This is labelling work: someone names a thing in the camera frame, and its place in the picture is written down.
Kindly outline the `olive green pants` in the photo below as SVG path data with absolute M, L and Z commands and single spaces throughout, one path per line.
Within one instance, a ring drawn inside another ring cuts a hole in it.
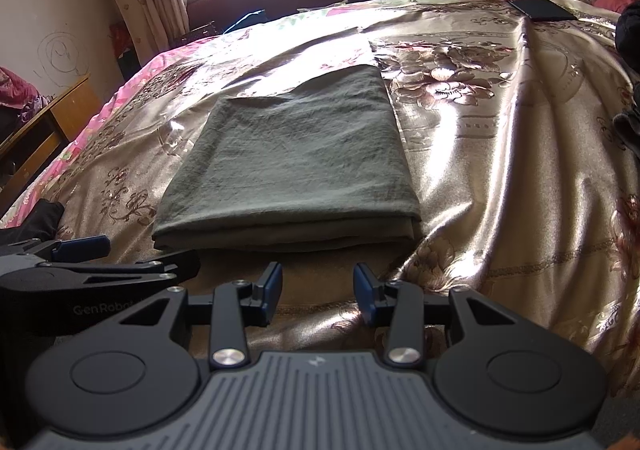
M 159 250 L 408 241 L 420 205 L 385 84 L 350 66 L 222 98 L 160 199 Z

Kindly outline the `dark grey cloth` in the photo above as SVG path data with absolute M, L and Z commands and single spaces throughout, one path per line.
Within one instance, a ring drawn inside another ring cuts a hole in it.
M 21 225 L 1 229 L 0 244 L 5 246 L 32 239 L 53 240 L 64 212 L 63 204 L 40 199 Z

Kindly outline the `pink red cloth bundle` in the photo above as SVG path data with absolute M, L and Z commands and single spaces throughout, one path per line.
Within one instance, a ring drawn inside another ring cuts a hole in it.
M 28 122 L 51 102 L 34 85 L 12 71 L 2 68 L 0 74 L 1 109 L 10 111 L 23 122 Z

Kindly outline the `floral satin bedspread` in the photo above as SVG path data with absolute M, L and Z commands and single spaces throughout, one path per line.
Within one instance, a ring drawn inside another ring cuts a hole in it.
M 380 347 L 352 298 L 365 262 L 427 292 L 466 285 L 592 352 L 639 390 L 639 164 L 612 118 L 632 106 L 616 14 L 532 23 L 504 0 L 371 0 L 302 12 L 159 54 L 2 216 L 58 201 L 63 239 L 106 234 L 112 262 L 153 253 L 157 205 L 222 97 L 271 96 L 378 66 L 420 201 L 416 243 L 285 257 L 253 352 Z

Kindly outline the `black phone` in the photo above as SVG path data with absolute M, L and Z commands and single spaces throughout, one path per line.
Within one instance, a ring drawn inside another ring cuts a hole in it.
M 571 12 L 551 0 L 509 0 L 509 4 L 532 22 L 574 21 Z

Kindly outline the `wooden cabinet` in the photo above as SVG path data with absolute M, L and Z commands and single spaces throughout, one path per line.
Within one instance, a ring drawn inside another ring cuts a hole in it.
M 1 214 L 18 199 L 55 155 L 77 138 L 102 103 L 81 77 L 1 144 Z

